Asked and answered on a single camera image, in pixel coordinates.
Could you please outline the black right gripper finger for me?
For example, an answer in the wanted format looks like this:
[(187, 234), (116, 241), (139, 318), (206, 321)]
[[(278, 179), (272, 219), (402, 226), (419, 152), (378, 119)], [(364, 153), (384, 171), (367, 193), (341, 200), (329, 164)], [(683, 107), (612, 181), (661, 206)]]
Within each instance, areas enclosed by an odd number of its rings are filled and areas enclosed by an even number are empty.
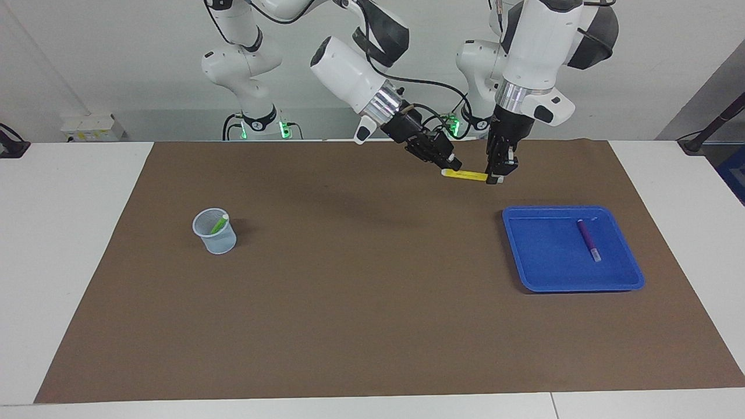
[(413, 154), (424, 162), (436, 164), (440, 169), (449, 169), (449, 154), (426, 148), (414, 148)]
[(447, 136), (434, 136), (431, 142), (432, 162), (440, 169), (450, 169), (459, 171), (462, 162), (457, 159), (454, 153), (454, 145)]

